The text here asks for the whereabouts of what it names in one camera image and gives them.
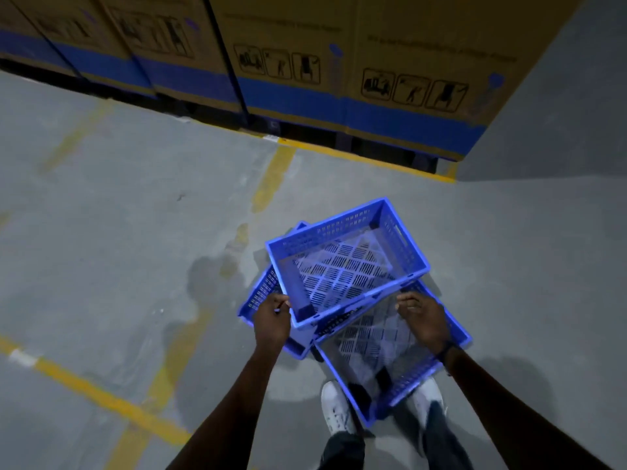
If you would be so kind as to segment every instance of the brown cardboard box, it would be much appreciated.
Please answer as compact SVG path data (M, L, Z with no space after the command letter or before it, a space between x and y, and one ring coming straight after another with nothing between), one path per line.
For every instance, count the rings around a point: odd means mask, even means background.
M202 0L100 0L158 92L240 111Z
M12 0L90 81L154 95L150 81L96 0Z
M581 0L210 1L252 113L461 160Z
M72 67L10 0L0 0L0 57L74 76Z

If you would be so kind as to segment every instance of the shoe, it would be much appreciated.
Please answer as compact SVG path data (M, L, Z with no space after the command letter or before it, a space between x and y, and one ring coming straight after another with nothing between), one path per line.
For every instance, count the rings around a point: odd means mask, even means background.
M329 381L322 387L320 395L322 413L331 435L338 432L356 434L357 429L350 415L350 405L337 381Z
M444 399L442 399L442 393L435 379L430 377L427 381L423 382L410 397L411 402L414 404L416 411L416 417L420 422L420 426L423 429L427 427L427 418L429 417L429 408L433 401L439 402L442 407L442 411L446 415L446 407L444 407Z

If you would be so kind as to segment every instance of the hand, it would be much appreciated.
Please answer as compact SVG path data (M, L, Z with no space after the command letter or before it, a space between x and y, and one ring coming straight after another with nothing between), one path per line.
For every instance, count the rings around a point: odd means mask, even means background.
M290 302L287 295L271 293L255 314L253 323L257 347L278 355L290 336Z
M434 355L450 341L444 307L433 298L418 292L401 293L396 297L396 309L416 339Z

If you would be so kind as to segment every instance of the dark pants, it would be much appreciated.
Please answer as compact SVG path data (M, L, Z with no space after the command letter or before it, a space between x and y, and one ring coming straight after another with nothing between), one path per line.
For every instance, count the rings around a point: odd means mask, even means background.
M429 470L472 470L472 464L457 437L448 428L440 404L431 403L423 447ZM364 439L348 432L331 436L322 453L320 470L361 470L364 467Z

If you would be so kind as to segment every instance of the forearm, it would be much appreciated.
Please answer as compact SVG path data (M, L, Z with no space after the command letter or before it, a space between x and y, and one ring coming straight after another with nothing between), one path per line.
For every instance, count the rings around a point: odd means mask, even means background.
M516 396L464 351L451 348L444 359L468 402L510 470L537 467L607 468Z
M278 352L255 349L235 384L168 470L246 469L263 397L277 357Z

